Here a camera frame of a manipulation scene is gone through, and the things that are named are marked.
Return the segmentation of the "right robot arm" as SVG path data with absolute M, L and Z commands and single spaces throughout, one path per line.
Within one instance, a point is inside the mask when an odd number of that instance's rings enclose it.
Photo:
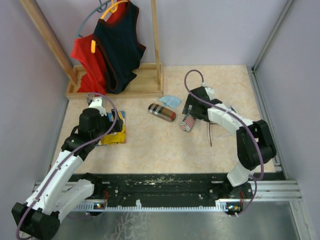
M 235 136 L 238 163 L 214 188 L 216 196 L 235 198 L 241 186 L 248 182 L 255 169 L 277 155 L 269 125 L 264 120 L 253 121 L 239 115 L 222 101 L 214 98 L 211 87 L 200 86 L 189 90 L 182 113 L 195 120 L 220 125 Z

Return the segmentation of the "flag newsprint glasses case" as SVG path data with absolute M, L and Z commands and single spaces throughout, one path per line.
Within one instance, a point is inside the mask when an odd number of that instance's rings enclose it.
M 186 114 L 180 124 L 180 128 L 185 132 L 190 132 L 195 122 L 196 119 L 193 116 Z

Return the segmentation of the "brown tortoise sunglasses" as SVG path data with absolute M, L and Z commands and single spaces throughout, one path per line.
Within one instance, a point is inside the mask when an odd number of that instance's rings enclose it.
M 215 122 L 208 122 L 207 123 L 207 137 L 208 137 L 208 140 L 209 140 L 209 145 L 210 147 L 212 147 L 212 134 L 211 134 L 211 126 L 212 125 L 216 125 Z

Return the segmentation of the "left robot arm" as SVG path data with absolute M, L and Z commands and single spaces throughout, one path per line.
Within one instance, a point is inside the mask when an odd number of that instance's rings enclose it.
M 79 124 L 64 141 L 57 161 L 39 187 L 24 202 L 17 202 L 11 213 L 17 225 L 16 238 L 20 233 L 28 238 L 51 240 L 58 232 L 62 221 L 82 201 L 89 197 L 101 197 L 104 192 L 102 178 L 85 173 L 80 180 L 62 192 L 75 170 L 105 135 L 121 132 L 123 120 L 112 109 L 113 121 L 103 107 L 86 108 L 79 116 Z

